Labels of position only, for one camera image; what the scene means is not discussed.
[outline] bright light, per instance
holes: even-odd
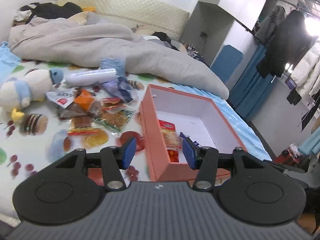
[[[311,36],[320,36],[320,20],[308,17],[305,18],[304,23],[306,25],[306,30]]]
[[[288,69],[288,72],[289,72],[289,73],[292,73],[292,72],[293,72],[292,67],[293,67],[293,65],[291,64],[290,68]]]

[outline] plush duck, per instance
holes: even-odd
[[[23,79],[9,79],[0,87],[0,106],[18,122],[24,114],[19,110],[30,105],[31,101],[42,102],[45,93],[63,79],[62,69],[36,69],[27,73]]]

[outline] headboard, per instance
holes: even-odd
[[[189,20],[189,12],[158,0],[58,0],[58,5],[73,2],[80,7],[96,7],[112,23],[130,28],[148,26],[178,40]]]

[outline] metal screw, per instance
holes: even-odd
[[[205,180],[200,180],[196,183],[196,187],[199,189],[209,189],[211,188],[212,184]]]
[[[113,181],[110,181],[107,184],[107,186],[108,186],[108,188],[111,188],[111,189],[120,189],[120,188],[122,188],[123,183],[121,181],[118,181],[118,180],[113,180]]]

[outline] bed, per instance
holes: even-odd
[[[183,32],[183,28],[189,18],[188,12],[157,0],[58,0],[57,3],[64,4],[67,1],[74,2],[81,7],[94,6],[96,7],[96,12],[98,14],[108,17],[108,20],[113,23],[126,25],[130,28],[135,28],[137,25],[143,25],[144,28],[141,31],[143,32],[142,34],[147,35],[149,34],[148,32],[153,33],[154,31],[163,31],[175,40],[179,40],[179,37]],[[73,64],[47,63],[27,60],[23,61],[14,70],[11,77],[22,77],[27,71],[34,68],[50,69],[52,67],[59,67],[63,69],[65,75],[86,70],[86,68],[78,67]],[[142,134],[141,125],[137,116],[140,101],[143,99],[148,84],[171,87],[177,90],[211,98],[230,122],[249,153],[260,160],[271,160],[253,130],[249,128],[248,125],[228,105],[228,103],[220,97],[204,90],[199,90],[195,87],[169,82],[163,78],[150,74],[129,74],[127,78],[129,80],[141,82],[144,89],[137,91],[139,100],[130,105],[130,108],[134,109],[136,112],[134,117],[131,118],[125,126],[124,132],[136,131]],[[97,98],[105,98],[108,96],[109,95],[104,91],[97,93]],[[17,218],[17,214],[12,205],[12,193],[17,185],[27,179],[31,174],[30,171],[27,171],[26,165],[33,164],[33,171],[39,171],[54,162],[59,156],[53,155],[50,150],[52,147],[52,140],[62,130],[67,130],[70,127],[70,123],[68,121],[61,122],[57,118],[57,108],[51,102],[33,102],[31,106],[25,109],[24,112],[26,115],[46,115],[48,117],[48,125],[45,133],[42,135],[22,135],[17,128],[13,131],[11,136],[7,137],[7,128],[5,129],[5,127],[10,119],[6,113],[1,111],[0,119],[2,124],[0,125],[0,158],[2,158],[2,165],[0,165],[0,176],[2,178],[3,186],[0,193],[0,213],[13,218]],[[119,144],[118,138],[116,136],[109,135],[107,143],[97,147],[88,147],[87,152],[98,152],[104,147],[117,144]],[[83,147],[83,143],[80,140],[74,140],[70,151],[79,147]],[[10,157],[13,155],[18,156],[17,161],[21,164],[21,168],[19,169],[19,174],[17,176],[12,176],[11,174],[14,163],[10,164]],[[139,180],[150,180],[144,150],[136,153],[133,158],[132,165],[139,171]],[[123,173],[123,176],[126,183],[129,184],[129,180],[125,173]]]

